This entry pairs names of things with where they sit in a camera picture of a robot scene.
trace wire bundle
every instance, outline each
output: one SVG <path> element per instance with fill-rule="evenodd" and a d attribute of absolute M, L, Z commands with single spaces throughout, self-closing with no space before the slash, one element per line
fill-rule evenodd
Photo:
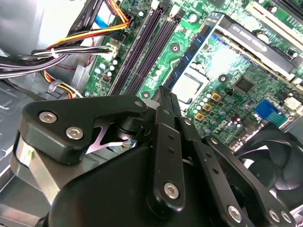
<path fill-rule="evenodd" d="M 103 2 L 109 6 L 110 11 L 120 18 L 122 22 L 104 29 L 90 30 Z M 114 31 L 126 28 L 128 24 L 129 20 L 114 0 L 87 0 L 66 38 L 58 40 L 47 47 L 46 50 L 34 50 L 32 55 L 0 57 L 0 79 L 15 78 L 45 70 L 58 65 L 70 54 L 110 52 L 109 47 L 84 47 L 80 46 L 80 44 L 86 38 L 109 35 Z"/>
<path fill-rule="evenodd" d="M 52 77 L 48 72 L 46 72 L 44 70 L 44 78 L 48 83 L 53 83 L 54 81 L 56 81 L 56 79 L 54 77 Z M 59 88 L 67 91 L 68 93 L 68 98 L 75 98 L 75 97 L 79 97 L 79 98 L 83 98 L 83 96 L 73 87 L 69 86 L 66 83 L 61 83 L 58 85 Z"/>

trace motherboard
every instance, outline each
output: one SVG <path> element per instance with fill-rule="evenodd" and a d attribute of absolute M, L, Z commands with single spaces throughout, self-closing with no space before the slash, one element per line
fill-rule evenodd
<path fill-rule="evenodd" d="M 124 39 L 104 39 L 84 96 L 150 99 L 164 86 L 201 137 L 236 150 L 303 115 L 302 1 L 124 0 Z"/>

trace cable tie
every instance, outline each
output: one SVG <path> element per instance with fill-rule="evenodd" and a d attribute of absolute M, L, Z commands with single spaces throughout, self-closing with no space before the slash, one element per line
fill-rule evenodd
<path fill-rule="evenodd" d="M 54 58 L 58 58 L 58 57 L 59 57 L 59 55 L 58 55 L 58 54 L 56 54 L 56 52 L 55 52 L 55 49 L 54 49 L 54 48 L 52 48 L 52 49 L 51 49 L 51 53 L 52 53 L 52 56 L 53 56 Z"/>
<path fill-rule="evenodd" d="M 50 85 L 48 86 L 48 91 L 54 92 L 56 88 L 63 83 L 64 82 L 59 79 L 55 80 L 54 82 L 50 83 Z"/>

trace white connector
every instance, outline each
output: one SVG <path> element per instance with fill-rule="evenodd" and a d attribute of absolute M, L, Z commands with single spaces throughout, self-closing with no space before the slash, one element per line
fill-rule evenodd
<path fill-rule="evenodd" d="M 115 40 L 110 41 L 107 43 L 107 46 L 110 46 L 112 49 L 110 53 L 102 53 L 100 56 L 104 58 L 107 61 L 112 61 L 117 55 L 118 55 L 118 50 L 121 46 L 121 44 Z"/>

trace black plastic bracket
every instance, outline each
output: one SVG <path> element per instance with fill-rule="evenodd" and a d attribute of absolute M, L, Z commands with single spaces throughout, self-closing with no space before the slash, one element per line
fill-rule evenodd
<path fill-rule="evenodd" d="M 154 213 L 167 218 L 185 206 L 180 133 L 175 130 L 174 113 L 163 106 L 156 110 L 151 159 L 151 191 L 147 202 Z"/>
<path fill-rule="evenodd" d="M 62 164 L 82 160 L 92 141 L 97 119 L 112 117 L 112 122 L 125 116 L 140 117 L 147 110 L 135 96 L 106 96 L 73 100 L 42 101 L 28 104 L 22 114 L 19 131 L 23 140 Z M 52 112 L 57 120 L 45 123 L 42 112 Z M 66 135 L 69 127 L 83 131 L 83 138 L 72 140 Z"/>
<path fill-rule="evenodd" d="M 217 158 L 227 168 L 229 177 L 232 181 L 231 184 L 235 184 L 243 193 L 246 201 L 246 211 L 249 218 L 256 226 L 264 227 L 290 227 L 295 226 L 295 220 L 293 216 L 262 184 L 257 178 L 238 160 L 231 151 L 222 144 L 214 136 L 206 136 L 204 141 L 210 145 Z M 278 215 L 277 220 L 273 220 L 271 212 L 274 211 Z M 288 223 L 281 215 L 281 212 L 287 213 L 291 219 L 291 223 Z"/>
<path fill-rule="evenodd" d="M 209 215 L 213 216 L 215 226 L 253 227 L 250 219 L 241 210 L 213 150 L 201 142 L 193 123 L 184 117 L 179 118 L 185 144 L 194 166 L 201 174 L 201 180 L 208 187 L 207 202 Z"/>

